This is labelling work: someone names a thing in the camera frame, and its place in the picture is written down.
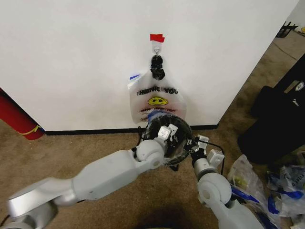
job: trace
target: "black cable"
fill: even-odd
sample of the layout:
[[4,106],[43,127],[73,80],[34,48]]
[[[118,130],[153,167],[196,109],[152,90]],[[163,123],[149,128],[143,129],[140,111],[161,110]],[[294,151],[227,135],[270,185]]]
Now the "black cable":
[[10,215],[7,215],[7,216],[2,220],[2,222],[1,222],[1,224],[0,224],[0,227],[2,227],[2,226],[5,224],[5,222],[8,220],[9,217],[10,217]]
[[142,140],[142,129],[140,126],[138,126],[138,134],[139,134],[139,140],[138,140],[137,146],[140,144],[140,142]]
[[[208,145],[215,146],[215,147],[219,148],[220,151],[222,152],[222,154],[224,155],[224,149],[222,149],[221,146],[216,145],[216,144],[214,144],[214,143],[205,142],[205,141],[202,141],[202,140],[198,140],[198,142],[203,142],[203,143],[206,143],[206,144],[208,144]],[[223,173],[224,173],[224,159],[223,159],[223,164],[221,165],[221,173],[220,173],[220,174],[223,175]]]

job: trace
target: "red tape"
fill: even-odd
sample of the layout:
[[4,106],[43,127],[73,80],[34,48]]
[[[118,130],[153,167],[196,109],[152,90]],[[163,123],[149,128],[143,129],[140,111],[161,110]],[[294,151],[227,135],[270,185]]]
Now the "red tape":
[[165,40],[165,37],[163,37],[163,34],[151,34],[151,41],[161,42],[163,43]]

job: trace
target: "metal hook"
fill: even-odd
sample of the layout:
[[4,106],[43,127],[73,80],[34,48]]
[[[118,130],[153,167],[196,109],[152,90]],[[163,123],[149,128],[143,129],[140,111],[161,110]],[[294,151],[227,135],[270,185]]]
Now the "metal hook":
[[160,49],[154,49],[154,52],[156,53],[156,55],[159,54]]

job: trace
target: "wire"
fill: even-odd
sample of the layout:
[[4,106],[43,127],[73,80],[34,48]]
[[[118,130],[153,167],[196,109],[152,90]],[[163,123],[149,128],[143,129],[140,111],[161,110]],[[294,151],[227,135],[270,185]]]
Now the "wire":
[[297,61],[297,59],[295,57],[293,57],[292,55],[290,55],[289,53],[285,52],[283,49],[280,48],[280,46],[278,46],[276,43],[272,42],[272,44],[274,44],[279,50],[281,50],[283,53],[285,53],[286,55],[290,56],[292,59],[294,59],[295,61]]
[[5,222],[8,220],[9,217],[10,217],[10,215],[7,215],[7,216],[2,220],[2,222],[1,222],[1,224],[0,224],[0,227],[2,227],[2,226],[5,224]]
[[138,126],[138,134],[139,134],[139,140],[138,140],[137,146],[140,144],[140,142],[142,140],[142,129],[140,126]]
[[[203,142],[203,143],[206,143],[208,145],[215,146],[215,147],[219,148],[221,150],[222,154],[224,155],[224,149],[222,149],[221,146],[216,145],[214,143],[205,142],[205,141],[202,141],[202,140],[198,140],[198,142]],[[223,175],[223,173],[224,173],[224,159],[223,159],[223,164],[221,165],[221,173],[220,174]]]

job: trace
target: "black clip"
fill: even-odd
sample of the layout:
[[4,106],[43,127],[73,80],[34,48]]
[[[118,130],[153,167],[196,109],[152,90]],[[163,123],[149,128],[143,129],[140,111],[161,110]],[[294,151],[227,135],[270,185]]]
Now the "black clip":
[[151,72],[153,73],[152,76],[156,80],[161,80],[165,76],[165,72],[162,67],[163,59],[159,55],[154,55],[152,57],[151,63]]

